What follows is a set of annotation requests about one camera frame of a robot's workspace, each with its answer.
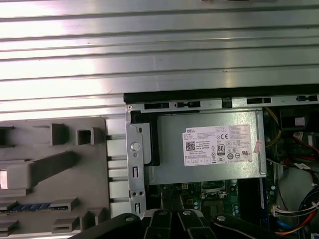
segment screw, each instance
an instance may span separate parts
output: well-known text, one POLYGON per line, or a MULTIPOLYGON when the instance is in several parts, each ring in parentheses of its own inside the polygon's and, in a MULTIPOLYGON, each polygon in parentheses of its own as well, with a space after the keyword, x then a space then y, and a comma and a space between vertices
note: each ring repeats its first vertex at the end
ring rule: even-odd
POLYGON ((161 215, 161 216, 165 216, 166 214, 167 214, 166 211, 161 211, 161 212, 159 213, 159 215, 161 215))
POLYGON ((184 214, 185 216, 189 216, 189 215, 191 214, 191 211, 184 211, 183 214, 184 214))
POLYGON ((220 222, 224 222, 226 221, 226 218, 224 216, 218 216, 217 220, 219 220, 220 222))
POLYGON ((125 218, 125 221, 131 222, 131 221, 134 221, 134 218, 128 217, 128 218, 125 218))

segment qr code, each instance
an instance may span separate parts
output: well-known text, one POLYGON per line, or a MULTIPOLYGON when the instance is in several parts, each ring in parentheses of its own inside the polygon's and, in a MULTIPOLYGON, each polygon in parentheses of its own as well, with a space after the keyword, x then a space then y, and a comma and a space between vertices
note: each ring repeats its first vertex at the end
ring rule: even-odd
POLYGON ((186 151, 194 151, 195 148, 195 142, 186 142, 186 151))

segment power connector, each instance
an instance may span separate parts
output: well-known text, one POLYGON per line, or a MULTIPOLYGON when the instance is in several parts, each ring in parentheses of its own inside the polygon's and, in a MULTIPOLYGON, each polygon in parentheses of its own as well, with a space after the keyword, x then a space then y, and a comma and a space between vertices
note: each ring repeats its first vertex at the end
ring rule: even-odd
POLYGON ((274 217, 279 217, 280 216, 280 214, 276 213, 276 211, 277 211, 276 209, 278 209, 278 208, 279 208, 279 206, 276 205, 276 204, 270 205, 269 211, 271 212, 272 216, 274 216, 274 217))

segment power supply label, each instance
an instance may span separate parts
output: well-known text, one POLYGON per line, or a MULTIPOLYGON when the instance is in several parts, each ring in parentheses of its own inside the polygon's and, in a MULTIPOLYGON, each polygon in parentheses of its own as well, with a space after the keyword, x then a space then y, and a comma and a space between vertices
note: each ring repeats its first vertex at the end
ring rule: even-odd
POLYGON ((252 161, 249 125, 187 128, 183 133, 185 166, 252 161))

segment yellow wire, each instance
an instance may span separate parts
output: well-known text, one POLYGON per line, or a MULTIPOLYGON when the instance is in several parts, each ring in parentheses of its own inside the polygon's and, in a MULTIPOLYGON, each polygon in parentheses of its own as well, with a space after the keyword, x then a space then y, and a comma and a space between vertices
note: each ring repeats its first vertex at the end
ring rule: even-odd
POLYGON ((296 228, 296 229, 294 229, 294 230, 292 230, 292 231, 289 231, 289 232, 276 233, 276 234, 278 234, 278 235, 280 235, 280 236, 285 236, 285 235, 288 235, 288 234, 294 233, 294 232, 296 232, 296 231, 300 230, 301 228, 303 228, 303 226, 302 226, 302 227, 299 227, 299 228, 296 228))
POLYGON ((270 141, 270 142, 266 145, 266 148, 268 148, 268 147, 270 147, 270 146, 273 146, 275 143, 277 143, 278 140, 279 140, 280 137, 281 137, 281 134, 282 134, 282 131, 281 131, 281 130, 278 131, 277 136, 276 136, 272 141, 270 141))
MULTIPOLYGON (((279 126, 279 122, 278 122, 278 118, 277 116, 275 115, 275 113, 268 107, 265 107, 265 110, 269 113, 269 115, 274 119, 274 121, 276 122, 276 124, 279 126)), ((270 146, 273 146, 275 143, 278 142, 278 140, 280 139, 281 137, 281 134, 282 134, 282 131, 278 131, 278 134, 277 136, 271 140, 267 145, 266 145, 266 148, 270 147, 270 146)))
POLYGON ((275 113, 268 107, 265 107, 265 110, 270 114, 270 116, 276 121, 277 125, 279 125, 278 123, 278 118, 275 115, 275 113))

